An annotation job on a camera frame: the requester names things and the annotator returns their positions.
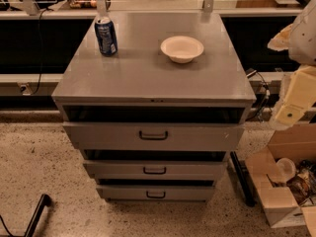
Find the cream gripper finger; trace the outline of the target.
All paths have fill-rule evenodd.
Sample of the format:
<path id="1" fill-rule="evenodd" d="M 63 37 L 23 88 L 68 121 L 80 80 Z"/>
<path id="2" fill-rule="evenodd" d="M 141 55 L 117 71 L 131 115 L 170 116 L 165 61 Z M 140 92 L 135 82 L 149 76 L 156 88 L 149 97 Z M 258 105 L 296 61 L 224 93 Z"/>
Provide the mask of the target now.
<path id="1" fill-rule="evenodd" d="M 288 50 L 289 37 L 292 29 L 292 24 L 289 24 L 283 28 L 278 34 L 276 34 L 268 43 L 268 48 L 275 51 Z"/>
<path id="2" fill-rule="evenodd" d="M 283 127 L 291 127 L 316 103 L 316 67 L 300 65 L 289 77 L 274 121 Z"/>

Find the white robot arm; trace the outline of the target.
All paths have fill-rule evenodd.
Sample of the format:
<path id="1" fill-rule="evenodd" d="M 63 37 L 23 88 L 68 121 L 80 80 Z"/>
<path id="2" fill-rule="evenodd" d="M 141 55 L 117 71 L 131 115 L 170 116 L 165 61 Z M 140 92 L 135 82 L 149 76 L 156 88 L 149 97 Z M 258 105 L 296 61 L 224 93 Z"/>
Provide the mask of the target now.
<path id="1" fill-rule="evenodd" d="M 286 130 L 316 103 L 316 0 L 310 0 L 294 22 L 270 40 L 268 48 L 288 49 L 289 58 L 300 64 L 281 80 L 270 119 L 273 129 Z"/>

